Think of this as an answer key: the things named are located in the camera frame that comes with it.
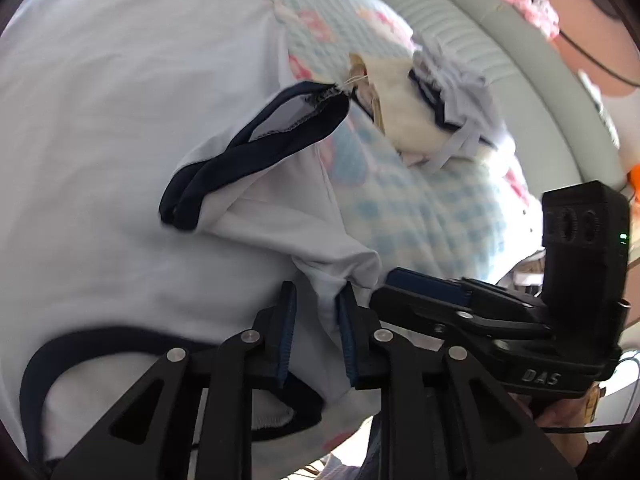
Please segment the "Hello Kitty checkered blanket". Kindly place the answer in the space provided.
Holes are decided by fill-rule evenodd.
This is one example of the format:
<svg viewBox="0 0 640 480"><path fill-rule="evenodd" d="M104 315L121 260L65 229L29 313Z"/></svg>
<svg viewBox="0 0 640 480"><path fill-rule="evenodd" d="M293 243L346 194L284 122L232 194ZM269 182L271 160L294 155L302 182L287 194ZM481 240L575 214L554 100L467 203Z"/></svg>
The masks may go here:
<svg viewBox="0 0 640 480"><path fill-rule="evenodd" d="M259 55L278 40L286 82L344 80L353 53L409 58L411 28L380 0L73 0L92 41L113 52L131 37L154 53L174 82L144 81L138 68L116 82L145 106L134 145L110 159L98 201L121 214L149 214L172 174L206 143L224 148L279 89ZM506 169L451 159L428 172L408 166L357 103L314 147L315 170L341 213L346 233L394 266L441 278L492 281L539 240L538 202L513 155ZM272 250L209 234L164 229L169 249L136 238L113 273L93 271L70 320L78 326L129 324L186 337L222 339L239 330L286 278L304 269Z"/></svg>

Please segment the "padded green headboard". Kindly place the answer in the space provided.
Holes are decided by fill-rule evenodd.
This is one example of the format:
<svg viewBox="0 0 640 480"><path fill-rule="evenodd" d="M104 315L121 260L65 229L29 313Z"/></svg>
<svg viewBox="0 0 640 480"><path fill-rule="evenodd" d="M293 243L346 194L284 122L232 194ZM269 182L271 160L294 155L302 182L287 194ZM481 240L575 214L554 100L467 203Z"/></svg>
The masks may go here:
<svg viewBox="0 0 640 480"><path fill-rule="evenodd" d="M599 180L627 184L620 156L579 79L503 0L382 0L487 79L530 192Z"/></svg>

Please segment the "white shirt navy trim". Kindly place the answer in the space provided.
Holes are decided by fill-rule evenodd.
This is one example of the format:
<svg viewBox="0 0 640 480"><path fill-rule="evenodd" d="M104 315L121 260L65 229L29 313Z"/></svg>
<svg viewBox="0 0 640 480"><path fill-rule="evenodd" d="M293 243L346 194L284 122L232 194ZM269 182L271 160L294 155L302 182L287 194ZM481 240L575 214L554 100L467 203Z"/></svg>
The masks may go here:
<svg viewBox="0 0 640 480"><path fill-rule="evenodd" d="M307 96L272 0L26 0L1 37L1 419L56 336L127 325L221 342L285 281L291 370L318 426L258 453L313 458L376 408L346 378L333 298L374 286L321 150L346 96Z"/></svg>

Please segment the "orange ball toy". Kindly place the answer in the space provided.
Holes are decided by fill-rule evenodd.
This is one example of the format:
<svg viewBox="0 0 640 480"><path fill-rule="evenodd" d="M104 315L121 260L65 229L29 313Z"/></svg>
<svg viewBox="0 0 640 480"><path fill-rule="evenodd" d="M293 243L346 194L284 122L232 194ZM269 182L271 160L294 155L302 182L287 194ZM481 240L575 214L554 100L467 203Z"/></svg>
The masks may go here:
<svg viewBox="0 0 640 480"><path fill-rule="evenodd" d="M634 190L634 195L640 194L640 165L634 165L627 174L627 180L629 185Z"/></svg>

